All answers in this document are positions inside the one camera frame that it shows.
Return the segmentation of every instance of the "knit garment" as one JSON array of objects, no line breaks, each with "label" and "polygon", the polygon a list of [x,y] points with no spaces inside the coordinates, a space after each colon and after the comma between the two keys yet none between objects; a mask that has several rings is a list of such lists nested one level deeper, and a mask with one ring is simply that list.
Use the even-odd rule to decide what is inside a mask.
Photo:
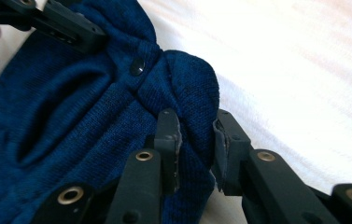
[{"label": "knit garment", "polygon": [[[164,197],[162,222],[198,223],[214,187],[219,93],[212,67],[161,50],[134,0],[86,0],[73,10],[108,34],[99,52],[81,54],[34,32],[0,76],[0,223],[29,223],[67,183],[100,189],[119,177],[168,107],[183,144],[180,189]],[[141,60],[144,70],[133,76]]]}]

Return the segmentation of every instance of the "black button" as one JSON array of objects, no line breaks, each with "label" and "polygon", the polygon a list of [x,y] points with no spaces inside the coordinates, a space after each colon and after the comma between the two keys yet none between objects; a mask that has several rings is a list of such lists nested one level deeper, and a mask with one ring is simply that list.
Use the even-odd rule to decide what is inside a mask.
[{"label": "black button", "polygon": [[135,58],[132,62],[132,65],[130,66],[130,74],[135,77],[140,76],[141,73],[144,71],[145,66],[146,63],[142,58]]}]

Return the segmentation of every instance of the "white fabric surface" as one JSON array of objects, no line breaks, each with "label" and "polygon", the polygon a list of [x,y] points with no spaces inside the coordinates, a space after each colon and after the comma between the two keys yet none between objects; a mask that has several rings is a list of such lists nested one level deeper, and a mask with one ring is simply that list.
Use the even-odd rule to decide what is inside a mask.
[{"label": "white fabric surface", "polygon": [[[139,2],[163,49],[214,67],[220,106],[254,148],[326,193],[352,183],[352,0]],[[26,36],[2,29],[0,71]],[[240,211],[240,198],[215,193],[201,223],[240,223]]]}]

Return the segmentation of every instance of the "black mechanical part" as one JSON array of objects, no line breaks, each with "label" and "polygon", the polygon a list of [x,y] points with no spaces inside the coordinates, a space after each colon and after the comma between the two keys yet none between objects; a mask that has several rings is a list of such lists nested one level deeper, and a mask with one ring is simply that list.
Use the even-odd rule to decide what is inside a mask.
[{"label": "black mechanical part", "polygon": [[167,108],[158,116],[154,148],[161,153],[163,193],[174,194],[179,189],[178,155],[182,144],[176,112]]},{"label": "black mechanical part", "polygon": [[35,27],[83,53],[94,53],[107,41],[100,27],[54,0],[49,0],[43,11],[35,7],[34,0],[0,0],[0,24],[21,31]]},{"label": "black mechanical part", "polygon": [[108,210],[114,199],[119,182],[120,178],[118,177],[94,194],[88,211],[82,218],[81,224],[103,224],[106,221],[106,216],[108,215]]},{"label": "black mechanical part", "polygon": [[83,183],[71,183],[58,188],[44,201],[32,221],[33,224],[82,223],[94,189]]},{"label": "black mechanical part", "polygon": [[336,185],[331,196],[314,189],[316,196],[340,223],[352,224],[352,184]]},{"label": "black mechanical part", "polygon": [[[243,188],[253,188],[249,198],[259,197],[270,223],[339,223],[312,190],[292,171],[283,158],[273,151],[256,149],[244,162],[249,181]],[[245,212],[251,211],[242,201]]]},{"label": "black mechanical part", "polygon": [[215,160],[211,168],[216,177],[219,191],[227,196],[242,196],[240,185],[240,162],[248,159],[249,152],[253,149],[251,140],[240,127],[231,113],[219,110],[217,120],[213,123],[216,134]]},{"label": "black mechanical part", "polygon": [[144,148],[126,162],[105,224],[158,224],[162,218],[161,154]]}]

